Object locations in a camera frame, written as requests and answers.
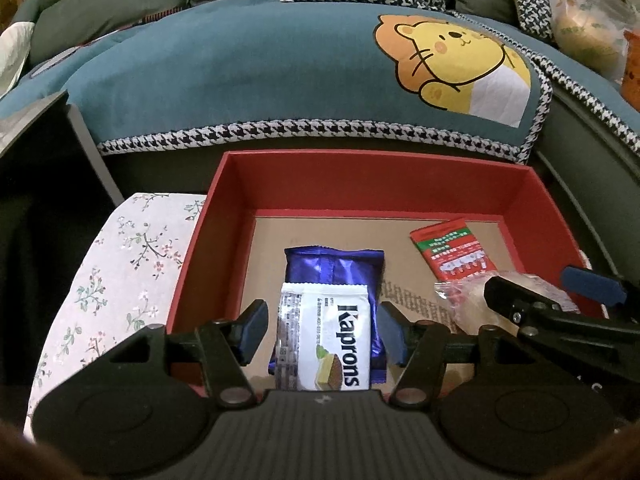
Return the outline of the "round white cake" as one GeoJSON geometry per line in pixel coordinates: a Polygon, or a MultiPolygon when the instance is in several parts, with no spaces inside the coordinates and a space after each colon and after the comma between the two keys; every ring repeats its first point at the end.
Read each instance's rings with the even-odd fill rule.
{"type": "Polygon", "coordinates": [[[534,274],[513,271],[489,271],[460,278],[460,280],[437,282],[434,285],[439,302],[450,313],[456,325],[468,335],[477,335],[483,325],[499,326],[511,335],[518,333],[518,326],[499,313],[491,310],[484,299],[484,286],[490,278],[505,278],[518,286],[556,302],[563,312],[578,313],[579,309],[570,296],[534,274]]]}

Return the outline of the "white Kaprons wafer packet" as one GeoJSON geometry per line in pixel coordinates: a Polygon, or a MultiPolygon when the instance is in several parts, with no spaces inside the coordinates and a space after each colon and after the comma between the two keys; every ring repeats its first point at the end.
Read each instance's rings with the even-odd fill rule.
{"type": "Polygon", "coordinates": [[[364,285],[285,283],[273,375],[294,391],[370,388],[371,307],[364,285]]]}

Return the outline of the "dark green sofa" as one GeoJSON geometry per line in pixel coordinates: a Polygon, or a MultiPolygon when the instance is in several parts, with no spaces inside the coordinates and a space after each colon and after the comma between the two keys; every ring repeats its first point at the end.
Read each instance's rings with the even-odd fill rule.
{"type": "MultiPolygon", "coordinates": [[[[176,13],[220,0],[23,0],[11,21],[1,26],[1,101],[36,68],[61,61],[113,32],[156,23],[176,13]]],[[[283,2],[314,2],[281,0],[283,2]]],[[[639,30],[639,0],[623,0],[634,10],[639,30]]],[[[544,42],[522,32],[513,0],[445,0],[446,9],[516,29],[560,51],[554,37],[544,42]]],[[[486,77],[504,57],[489,41],[467,47],[450,26],[422,25],[410,32],[435,59],[436,80],[426,100],[467,112],[470,82],[486,77]]],[[[356,138],[262,139],[163,152],[105,155],[119,186],[126,191],[201,188],[218,159],[230,148],[375,148],[503,160],[449,146],[356,138]]],[[[529,158],[544,179],[578,240],[600,269],[636,278],[639,274],[639,150],[628,151],[560,91],[552,101],[529,158]]]]}

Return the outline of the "teal sofa cover with lion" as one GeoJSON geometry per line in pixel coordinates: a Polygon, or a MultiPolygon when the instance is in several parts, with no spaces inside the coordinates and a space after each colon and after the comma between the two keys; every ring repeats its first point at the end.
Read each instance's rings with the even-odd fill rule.
{"type": "Polygon", "coordinates": [[[639,115],[599,75],[516,29],[457,12],[367,3],[220,0],[113,32],[25,76],[9,117],[56,92],[105,155],[284,138],[449,146],[522,164],[565,91],[631,153],[639,115]],[[465,88],[470,109],[426,100],[435,55],[410,32],[450,26],[503,63],[465,88]]]}

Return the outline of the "red green snack sachet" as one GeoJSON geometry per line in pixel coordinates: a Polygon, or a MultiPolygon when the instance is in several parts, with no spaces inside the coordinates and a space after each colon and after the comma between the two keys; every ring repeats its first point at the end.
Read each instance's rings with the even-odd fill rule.
{"type": "Polygon", "coordinates": [[[416,229],[410,233],[410,240],[439,282],[462,280],[497,270],[461,218],[416,229]]]}

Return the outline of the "red cardboard box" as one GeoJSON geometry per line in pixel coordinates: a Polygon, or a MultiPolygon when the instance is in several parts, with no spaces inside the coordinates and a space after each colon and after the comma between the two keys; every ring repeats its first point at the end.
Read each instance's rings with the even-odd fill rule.
{"type": "Polygon", "coordinates": [[[277,307],[285,249],[378,249],[382,295],[416,321],[434,318],[434,275],[410,235],[461,218],[500,270],[558,284],[582,257],[550,194],[526,166],[341,150],[224,155],[198,218],[168,316],[171,333],[277,307]]]}

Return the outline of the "clear plastic bag with food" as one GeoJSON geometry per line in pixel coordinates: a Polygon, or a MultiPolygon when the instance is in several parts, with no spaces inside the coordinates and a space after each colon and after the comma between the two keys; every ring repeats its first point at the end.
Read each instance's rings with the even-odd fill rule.
{"type": "Polygon", "coordinates": [[[556,44],[570,58],[613,84],[623,79],[628,53],[626,32],[637,15],[623,0],[549,0],[556,44]]]}

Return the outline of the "dark side table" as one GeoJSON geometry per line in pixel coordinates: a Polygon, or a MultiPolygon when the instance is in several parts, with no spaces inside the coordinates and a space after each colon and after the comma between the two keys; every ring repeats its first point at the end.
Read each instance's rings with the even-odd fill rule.
{"type": "Polygon", "coordinates": [[[1,122],[1,416],[20,424],[58,308],[124,198],[64,92],[1,122]]]}

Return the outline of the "orange plastic basket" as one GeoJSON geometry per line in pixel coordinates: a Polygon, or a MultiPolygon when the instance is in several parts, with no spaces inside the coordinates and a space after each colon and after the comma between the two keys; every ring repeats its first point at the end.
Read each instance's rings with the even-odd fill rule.
{"type": "Polygon", "coordinates": [[[638,30],[626,30],[628,42],[626,66],[620,94],[635,109],[640,110],[640,36],[638,30]]]}

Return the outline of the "blue foil snack packet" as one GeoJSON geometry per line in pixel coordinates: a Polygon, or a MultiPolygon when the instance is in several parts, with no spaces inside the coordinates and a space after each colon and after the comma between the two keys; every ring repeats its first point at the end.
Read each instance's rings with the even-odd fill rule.
{"type": "MultiPolygon", "coordinates": [[[[288,248],[285,251],[285,257],[286,269],[283,284],[367,286],[372,323],[370,387],[386,382],[386,352],[378,334],[378,324],[376,324],[378,289],[384,268],[384,252],[372,249],[345,252],[322,246],[300,246],[288,248]]],[[[274,349],[269,362],[270,374],[273,374],[273,365],[274,349]]]]}

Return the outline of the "floral tablecloth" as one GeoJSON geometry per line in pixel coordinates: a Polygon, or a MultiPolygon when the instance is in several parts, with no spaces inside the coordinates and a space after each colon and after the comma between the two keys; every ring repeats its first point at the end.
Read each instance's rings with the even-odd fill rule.
{"type": "Polygon", "coordinates": [[[40,400],[149,324],[165,324],[202,194],[136,193],[108,217],[51,324],[28,400],[24,435],[40,400]]]}

